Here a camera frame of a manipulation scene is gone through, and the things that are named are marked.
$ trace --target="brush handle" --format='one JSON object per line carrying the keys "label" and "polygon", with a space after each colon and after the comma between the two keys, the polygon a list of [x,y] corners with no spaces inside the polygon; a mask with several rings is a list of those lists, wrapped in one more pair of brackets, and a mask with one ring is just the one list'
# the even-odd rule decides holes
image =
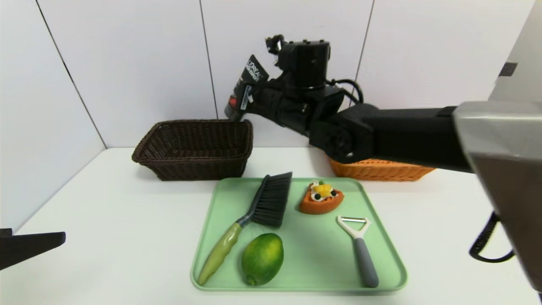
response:
{"label": "brush handle", "polygon": [[376,273],[375,264],[373,264],[369,249],[363,238],[354,239],[354,247],[356,247],[356,256],[358,258],[359,271],[362,273],[362,280],[365,285],[375,288],[378,286],[378,275]]}
{"label": "brush handle", "polygon": [[220,237],[218,243],[212,248],[211,254],[209,254],[209,257],[203,266],[202,273],[199,274],[199,285],[205,284],[222,265],[224,259],[230,253],[231,248],[237,243],[237,238],[242,229],[243,228],[238,223],[234,223],[231,225],[230,229]]}

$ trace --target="white wall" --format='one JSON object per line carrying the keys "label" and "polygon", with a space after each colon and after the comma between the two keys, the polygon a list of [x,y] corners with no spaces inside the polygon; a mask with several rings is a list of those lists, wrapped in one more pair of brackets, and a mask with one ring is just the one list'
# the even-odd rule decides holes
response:
{"label": "white wall", "polygon": [[542,101],[542,1],[536,1],[508,57],[518,66],[499,77],[490,100]]}
{"label": "white wall", "polygon": [[2,0],[2,227],[18,229],[104,150],[34,0]]}
{"label": "white wall", "polygon": [[[251,54],[270,78],[279,76],[264,42],[276,34],[294,41],[330,41],[328,78],[354,79],[371,7],[372,0],[202,0],[218,116],[225,118],[224,107]],[[306,137],[271,121],[247,118],[254,124],[256,147],[308,145]]]}
{"label": "white wall", "polygon": [[[250,54],[272,77],[279,75],[263,41],[279,33],[331,41],[328,77],[358,74],[366,101],[382,108],[487,99],[533,1],[376,0],[373,7],[372,0],[201,0],[201,8],[198,0],[40,3],[106,145],[129,147],[161,120],[224,118]],[[272,122],[249,119],[255,146],[307,145]]]}
{"label": "white wall", "polygon": [[382,108],[487,100],[533,0],[376,0],[358,82]]}
{"label": "white wall", "polygon": [[40,0],[108,147],[168,119],[216,118],[198,0]]}

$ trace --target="wicker basket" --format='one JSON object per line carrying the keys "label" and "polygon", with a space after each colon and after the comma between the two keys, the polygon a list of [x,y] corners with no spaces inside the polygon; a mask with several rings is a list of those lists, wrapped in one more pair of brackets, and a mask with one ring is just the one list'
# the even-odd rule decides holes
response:
{"label": "wicker basket", "polygon": [[372,181],[416,181],[434,170],[431,167],[406,163],[367,159],[352,164],[342,164],[328,158],[337,177]]}
{"label": "wicker basket", "polygon": [[132,160],[161,180],[220,180],[241,177],[252,152],[248,121],[171,120],[152,127]]}

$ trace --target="white table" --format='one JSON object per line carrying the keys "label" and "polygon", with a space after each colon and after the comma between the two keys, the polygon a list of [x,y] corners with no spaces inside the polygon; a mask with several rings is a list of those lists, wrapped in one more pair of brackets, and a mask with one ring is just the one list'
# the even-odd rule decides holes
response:
{"label": "white table", "polygon": [[[159,181],[131,161],[132,151],[104,151],[17,232],[66,231],[67,239],[2,271],[2,305],[539,304],[516,258],[488,264],[468,256],[491,206],[475,175],[445,170],[418,182],[362,182],[409,273],[396,293],[197,290],[189,272],[217,182]],[[333,176],[322,152],[309,148],[255,148],[244,175],[290,170]],[[488,256],[510,249],[497,233]]]}

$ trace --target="orange wicker basket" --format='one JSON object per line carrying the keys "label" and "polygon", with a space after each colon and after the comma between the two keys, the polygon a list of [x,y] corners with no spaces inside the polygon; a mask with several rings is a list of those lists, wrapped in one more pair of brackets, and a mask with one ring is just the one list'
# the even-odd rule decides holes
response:
{"label": "orange wicker basket", "polygon": [[372,181],[416,181],[434,170],[431,167],[367,159],[352,164],[338,163],[328,158],[337,177]]}

